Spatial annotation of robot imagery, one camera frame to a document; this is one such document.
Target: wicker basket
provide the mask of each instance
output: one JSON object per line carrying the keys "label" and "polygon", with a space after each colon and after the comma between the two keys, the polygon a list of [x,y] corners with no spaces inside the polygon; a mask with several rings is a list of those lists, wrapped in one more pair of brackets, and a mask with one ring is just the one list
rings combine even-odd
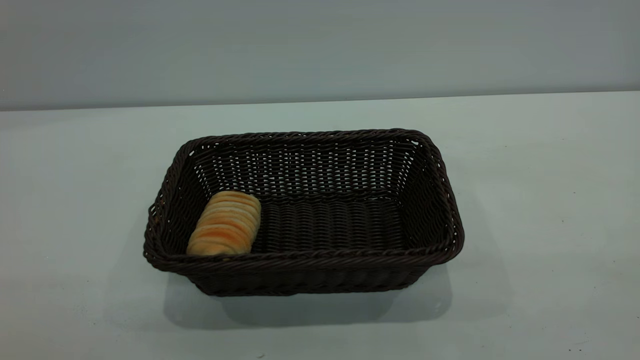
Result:
{"label": "wicker basket", "polygon": [[[209,198],[262,203],[251,254],[186,255]],[[144,255],[204,293],[385,291],[414,283],[462,249],[440,152],[418,131],[210,136],[184,144],[149,208]]]}

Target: white table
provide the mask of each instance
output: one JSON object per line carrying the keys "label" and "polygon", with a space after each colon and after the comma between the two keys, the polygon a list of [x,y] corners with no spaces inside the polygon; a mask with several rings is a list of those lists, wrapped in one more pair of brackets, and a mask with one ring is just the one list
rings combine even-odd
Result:
{"label": "white table", "polygon": [[[405,127],[467,241],[403,291],[210,298],[142,256],[187,140]],[[640,92],[0,113],[0,359],[632,359]]]}

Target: gray wall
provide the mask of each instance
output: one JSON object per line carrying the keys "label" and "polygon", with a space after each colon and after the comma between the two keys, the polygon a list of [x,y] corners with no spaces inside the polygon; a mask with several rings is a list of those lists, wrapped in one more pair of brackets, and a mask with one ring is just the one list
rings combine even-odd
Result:
{"label": "gray wall", "polygon": [[639,0],[0,0],[0,108],[640,88]]}

